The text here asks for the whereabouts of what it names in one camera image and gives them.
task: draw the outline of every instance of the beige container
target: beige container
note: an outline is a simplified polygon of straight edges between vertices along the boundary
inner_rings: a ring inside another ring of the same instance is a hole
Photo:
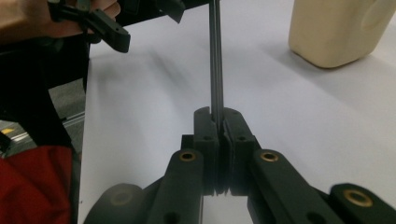
[[[291,50],[331,68],[371,53],[396,9],[396,0],[295,0]]]

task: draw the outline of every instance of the yellow object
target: yellow object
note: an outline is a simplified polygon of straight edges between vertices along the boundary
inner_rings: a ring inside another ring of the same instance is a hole
[[[396,0],[295,0],[289,46],[312,64],[331,68],[371,53]]]
[[[8,134],[8,133],[14,132],[14,130],[13,130],[13,129],[3,129],[1,132],[2,132],[3,134]]]

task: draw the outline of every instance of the gray floor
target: gray floor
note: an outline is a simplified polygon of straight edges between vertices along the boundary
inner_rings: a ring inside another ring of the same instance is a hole
[[[72,138],[72,144],[78,152],[82,150],[82,137],[84,132],[85,92],[82,87],[82,79],[55,87],[49,90],[52,102],[64,126]],[[35,143],[26,135],[18,123],[0,120],[0,131],[13,130],[7,136],[13,139],[6,155],[11,156],[21,151],[35,147]]]

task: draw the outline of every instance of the red fabric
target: red fabric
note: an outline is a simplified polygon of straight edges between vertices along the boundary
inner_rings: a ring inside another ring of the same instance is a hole
[[[0,223],[69,224],[71,150],[37,147],[0,159]]]

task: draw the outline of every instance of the table surface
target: table surface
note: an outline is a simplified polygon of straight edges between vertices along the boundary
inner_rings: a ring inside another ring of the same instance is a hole
[[[290,51],[292,4],[221,1],[225,105],[310,185],[354,183],[396,207],[396,20],[369,56],[325,70]],[[127,29],[127,54],[92,46],[79,223],[109,187],[163,176],[210,105],[208,6]],[[205,197],[203,223],[251,223],[246,202]]]

